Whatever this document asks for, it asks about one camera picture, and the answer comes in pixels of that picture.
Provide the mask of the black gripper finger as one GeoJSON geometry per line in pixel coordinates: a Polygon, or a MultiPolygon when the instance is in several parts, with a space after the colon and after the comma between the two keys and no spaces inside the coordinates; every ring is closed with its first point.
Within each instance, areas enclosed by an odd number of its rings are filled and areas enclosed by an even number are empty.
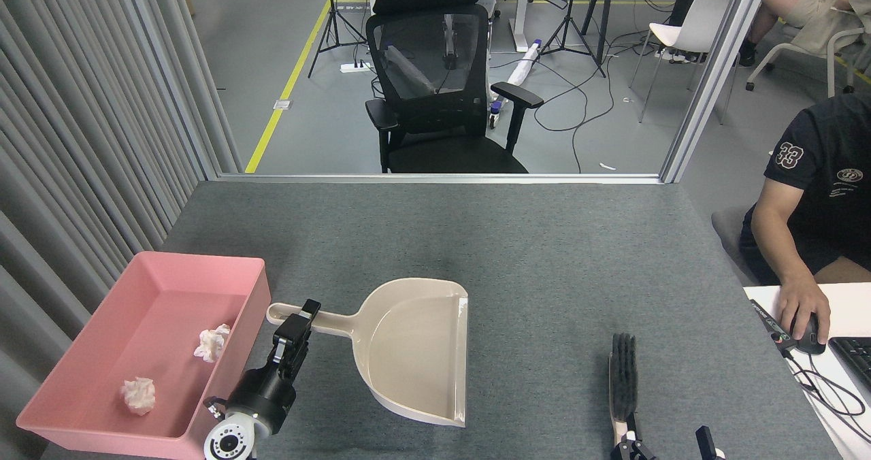
{"type": "Polygon", "coordinates": [[[695,438],[702,460],[721,459],[721,451],[714,445],[709,426],[702,425],[696,429],[695,438]]]}
{"type": "Polygon", "coordinates": [[[610,451],[610,459],[612,460],[631,460],[631,459],[657,459],[656,454],[641,441],[640,436],[635,431],[628,431],[619,438],[619,441],[610,451]]]}

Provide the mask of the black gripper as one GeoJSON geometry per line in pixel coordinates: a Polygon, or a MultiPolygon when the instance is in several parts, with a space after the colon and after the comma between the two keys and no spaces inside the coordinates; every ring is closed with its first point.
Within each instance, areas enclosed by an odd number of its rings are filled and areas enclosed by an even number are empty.
{"type": "Polygon", "coordinates": [[[281,430],[296,398],[290,379],[295,379],[307,357],[313,320],[320,310],[320,302],[307,299],[301,311],[285,318],[280,335],[273,335],[271,364],[275,368],[246,370],[228,396],[229,413],[255,417],[271,436],[281,430]]]}

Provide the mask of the person's right hand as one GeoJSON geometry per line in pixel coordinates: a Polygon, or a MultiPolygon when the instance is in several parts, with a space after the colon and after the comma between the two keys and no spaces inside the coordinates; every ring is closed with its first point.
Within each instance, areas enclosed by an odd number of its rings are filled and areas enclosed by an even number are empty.
{"type": "Polygon", "coordinates": [[[794,339],[800,340],[806,335],[811,314],[815,314],[816,340],[819,344],[827,344],[831,314],[829,301],[813,279],[784,280],[777,304],[781,326],[790,331],[794,339]]]}

